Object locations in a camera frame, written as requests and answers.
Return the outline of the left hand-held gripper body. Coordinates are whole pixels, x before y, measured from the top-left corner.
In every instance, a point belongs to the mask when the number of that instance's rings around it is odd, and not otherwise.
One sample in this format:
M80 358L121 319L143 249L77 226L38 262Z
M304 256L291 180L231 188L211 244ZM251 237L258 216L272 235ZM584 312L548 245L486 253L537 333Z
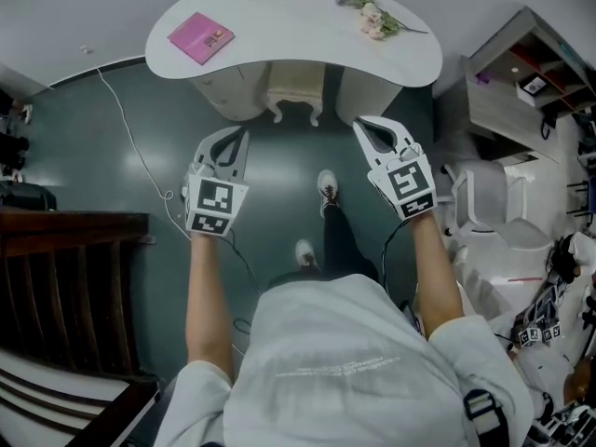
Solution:
M216 164L190 164L184 180L185 228L206 236L225 237L249 192L242 181L218 177Z

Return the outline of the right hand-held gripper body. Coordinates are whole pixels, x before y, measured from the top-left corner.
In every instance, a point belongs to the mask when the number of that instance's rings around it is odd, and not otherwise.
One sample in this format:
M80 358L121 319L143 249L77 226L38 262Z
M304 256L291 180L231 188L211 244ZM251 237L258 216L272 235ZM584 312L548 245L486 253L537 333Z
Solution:
M409 221L437 206L431 167L417 142L382 162L367 177L402 221Z

